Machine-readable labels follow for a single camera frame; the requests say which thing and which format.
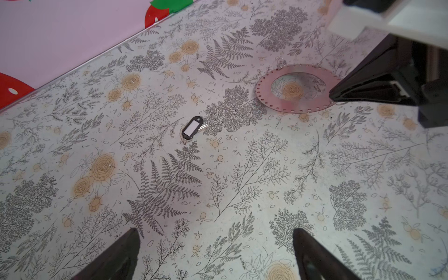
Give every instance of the key tag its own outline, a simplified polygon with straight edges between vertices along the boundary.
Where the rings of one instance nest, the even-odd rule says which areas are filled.
[[[181,131],[181,141],[184,145],[187,142],[193,140],[193,136],[200,130],[206,128],[208,125],[203,125],[204,120],[201,116],[193,117],[190,122],[185,126],[185,128]]]

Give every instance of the fern illustration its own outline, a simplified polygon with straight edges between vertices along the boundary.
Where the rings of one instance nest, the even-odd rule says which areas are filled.
[[[224,92],[224,102],[212,103],[205,109],[204,121],[209,126],[204,135],[216,136],[223,128],[234,132],[244,125],[256,125],[267,114],[267,107],[258,98],[249,100],[249,90],[244,87],[235,86]]]
[[[117,47],[117,50],[121,53],[121,47],[125,47],[128,50],[130,50],[131,52],[133,52],[134,50],[131,48],[131,45],[129,44],[129,42],[124,42],[121,46]]]
[[[330,187],[330,200],[336,213],[333,216],[336,230],[352,230],[366,223],[364,212],[367,208],[362,203],[367,200],[367,194],[359,193],[361,186],[353,180],[342,182],[339,186]]]
[[[295,228],[303,228],[310,235],[314,235],[314,226],[308,222],[305,212],[301,210],[294,214],[290,213],[286,208],[283,211],[279,209],[278,216],[274,215],[274,220],[269,221],[269,225],[279,249],[285,247],[293,255],[293,232]]]
[[[370,106],[358,106],[355,108],[354,116],[350,118],[350,113],[339,113],[335,123],[330,123],[323,132],[323,139],[327,140],[327,145],[334,137],[347,139],[349,135],[356,131],[355,126],[366,121],[366,116],[370,115],[373,108]]]
[[[237,241],[240,237],[248,237],[252,234],[254,220],[255,217],[251,212],[248,216],[244,216],[242,222],[232,224],[228,229],[228,237],[218,236],[205,251],[204,258],[208,260],[207,264],[192,276],[199,274],[200,280],[212,280],[216,275],[224,272],[225,263],[239,259],[242,243],[237,243]]]
[[[199,198],[196,191],[183,186],[184,184],[201,184],[198,178],[188,173],[191,171],[202,172],[202,169],[193,162],[193,160],[200,159],[196,155],[199,152],[196,141],[188,147],[182,147],[182,150],[176,149],[175,151],[178,158],[172,154],[168,154],[170,161],[161,157],[161,173],[153,161],[151,161],[151,179],[145,172],[140,172],[142,182],[138,188],[137,199],[135,201],[128,199],[132,213],[124,213],[123,216],[127,223],[131,222],[137,227],[143,238],[143,222],[148,223],[158,234],[163,235],[163,230],[155,219],[156,216],[162,215],[165,218],[186,213],[170,207],[169,201],[174,201],[174,199],[179,201],[191,197]]]
[[[0,202],[0,250],[8,252],[11,243],[28,234],[34,226],[33,214],[42,212],[52,205],[58,191],[56,180],[46,173],[39,182],[23,180]]]
[[[231,62],[231,60],[252,57],[250,54],[244,52],[253,50],[253,48],[245,46],[245,44],[252,44],[252,42],[247,39],[250,37],[247,28],[243,27],[241,30],[230,33],[232,36],[226,34],[225,37],[221,37],[221,45],[213,39],[215,47],[213,48],[210,45],[207,45],[207,58],[206,60],[199,61],[202,63],[202,67],[198,67],[198,70],[201,73],[207,73],[213,80],[215,80],[214,72],[228,78],[222,69],[233,69],[243,66],[235,64]]]
[[[305,182],[308,179],[308,177],[311,177],[311,179],[314,181],[314,183],[317,183],[318,173],[316,171],[317,168],[323,168],[325,165],[325,160],[322,159],[323,153],[319,151],[319,132],[317,133],[317,143],[315,143],[311,149],[306,150],[305,152],[302,152],[303,155],[312,156],[312,158],[305,164],[299,164],[299,170],[305,170],[308,171],[308,173],[303,175],[298,175],[294,178],[294,183],[297,182],[297,185],[295,185],[295,188],[291,188],[288,191],[285,191],[283,193],[283,198],[286,203],[294,204],[294,202],[297,200],[297,196],[302,197],[303,192],[306,189]]]
[[[415,280],[415,277],[409,273],[392,265],[398,262],[412,263],[407,257],[392,248],[401,245],[401,243],[392,238],[396,235],[396,232],[392,230],[387,218],[383,218],[379,226],[372,225],[372,231],[366,229],[362,231],[367,235],[368,240],[355,234],[362,246],[347,239],[355,254],[357,268],[355,268],[346,252],[340,246],[337,246],[343,262],[348,268],[365,280]]]

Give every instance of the botanical print tablecloth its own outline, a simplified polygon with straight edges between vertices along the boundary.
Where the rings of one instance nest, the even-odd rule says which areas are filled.
[[[134,279],[298,279],[296,227],[363,279],[446,277],[446,128],[255,98],[280,59],[342,78],[384,38],[326,32],[325,7],[202,0],[3,112],[0,279],[70,279],[131,227]]]

